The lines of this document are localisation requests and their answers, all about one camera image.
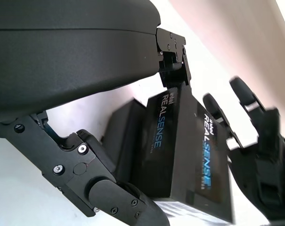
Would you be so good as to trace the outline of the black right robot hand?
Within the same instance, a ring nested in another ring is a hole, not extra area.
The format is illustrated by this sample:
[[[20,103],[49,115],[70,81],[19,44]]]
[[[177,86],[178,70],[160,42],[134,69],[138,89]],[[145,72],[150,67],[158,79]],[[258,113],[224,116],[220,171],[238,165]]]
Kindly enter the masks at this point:
[[[265,108],[240,77],[229,83],[258,133],[256,143],[228,151],[231,173],[272,226],[285,226],[285,138],[279,110]]]

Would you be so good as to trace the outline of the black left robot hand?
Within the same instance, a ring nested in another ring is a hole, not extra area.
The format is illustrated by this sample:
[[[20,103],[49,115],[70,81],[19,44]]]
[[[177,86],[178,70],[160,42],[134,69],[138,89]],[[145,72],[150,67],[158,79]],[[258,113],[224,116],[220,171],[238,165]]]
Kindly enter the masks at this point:
[[[160,28],[148,0],[0,0],[0,138],[8,140],[87,217],[167,226],[165,213],[87,131],[60,137],[46,111],[160,74],[189,85],[185,38]]]

